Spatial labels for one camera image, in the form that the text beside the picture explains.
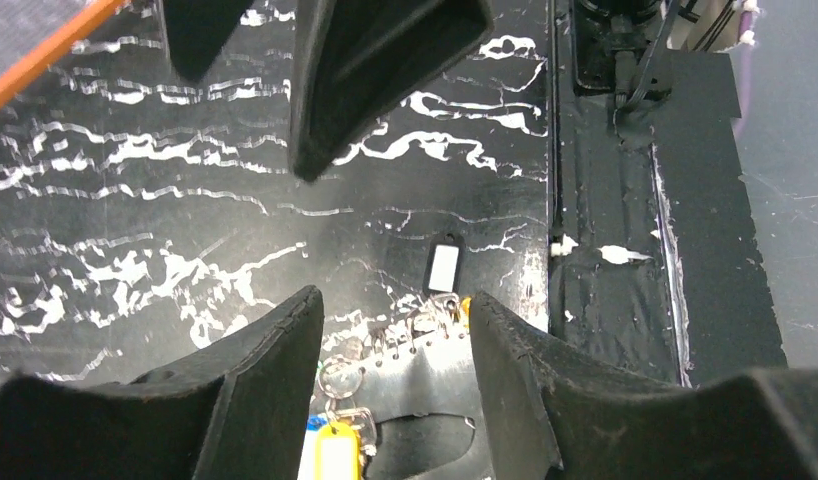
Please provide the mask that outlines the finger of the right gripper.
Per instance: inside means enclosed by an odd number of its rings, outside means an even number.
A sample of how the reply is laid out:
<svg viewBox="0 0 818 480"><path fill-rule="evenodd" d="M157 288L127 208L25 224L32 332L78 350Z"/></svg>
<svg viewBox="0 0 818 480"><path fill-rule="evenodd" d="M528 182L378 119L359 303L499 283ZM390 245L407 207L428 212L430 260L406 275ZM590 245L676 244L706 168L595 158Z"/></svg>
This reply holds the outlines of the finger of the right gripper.
<svg viewBox="0 0 818 480"><path fill-rule="evenodd" d="M316 181L374 121L474 52L488 1L301 1L296 9L288 156Z"/></svg>
<svg viewBox="0 0 818 480"><path fill-rule="evenodd" d="M173 70L200 81L240 24L253 0L163 0L162 33Z"/></svg>

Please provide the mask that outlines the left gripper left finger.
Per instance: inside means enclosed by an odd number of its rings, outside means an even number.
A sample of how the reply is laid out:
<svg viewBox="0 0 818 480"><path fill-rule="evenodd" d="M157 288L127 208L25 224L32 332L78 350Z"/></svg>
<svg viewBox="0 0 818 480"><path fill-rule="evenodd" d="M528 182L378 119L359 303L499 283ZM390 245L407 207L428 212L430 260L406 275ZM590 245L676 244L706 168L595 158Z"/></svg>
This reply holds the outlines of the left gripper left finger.
<svg viewBox="0 0 818 480"><path fill-rule="evenodd" d="M0 373L0 479L293 479L323 324L307 286L129 383Z"/></svg>

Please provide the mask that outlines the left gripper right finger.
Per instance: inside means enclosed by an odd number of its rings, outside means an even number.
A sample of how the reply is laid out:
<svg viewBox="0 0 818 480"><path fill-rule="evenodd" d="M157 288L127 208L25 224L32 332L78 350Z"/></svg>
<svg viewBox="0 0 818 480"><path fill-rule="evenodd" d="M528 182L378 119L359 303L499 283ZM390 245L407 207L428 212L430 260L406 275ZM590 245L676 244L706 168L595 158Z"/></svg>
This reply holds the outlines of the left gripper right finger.
<svg viewBox="0 0 818 480"><path fill-rule="evenodd" d="M499 479L818 479L818 369L685 388L599 361L485 292L469 331Z"/></svg>

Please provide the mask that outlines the blue tag key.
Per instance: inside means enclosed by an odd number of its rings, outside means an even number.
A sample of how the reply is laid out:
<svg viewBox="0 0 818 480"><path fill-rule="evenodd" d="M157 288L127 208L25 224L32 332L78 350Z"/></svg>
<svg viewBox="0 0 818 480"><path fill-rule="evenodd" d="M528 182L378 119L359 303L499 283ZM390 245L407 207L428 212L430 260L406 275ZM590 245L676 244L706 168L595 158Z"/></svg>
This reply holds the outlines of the blue tag key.
<svg viewBox="0 0 818 480"><path fill-rule="evenodd" d="M304 442L300 454L298 480L315 479L315 450L318 431L328 424L325 414L310 415L307 419Z"/></svg>

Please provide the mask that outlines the orange two-tier rack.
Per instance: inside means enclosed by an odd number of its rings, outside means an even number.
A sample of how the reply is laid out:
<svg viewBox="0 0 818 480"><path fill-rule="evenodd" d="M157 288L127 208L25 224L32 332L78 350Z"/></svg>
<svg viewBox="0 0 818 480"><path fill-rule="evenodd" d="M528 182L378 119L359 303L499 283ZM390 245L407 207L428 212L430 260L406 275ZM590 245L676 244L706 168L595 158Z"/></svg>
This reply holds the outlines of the orange two-tier rack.
<svg viewBox="0 0 818 480"><path fill-rule="evenodd" d="M0 1L0 108L124 5L121 0Z"/></svg>

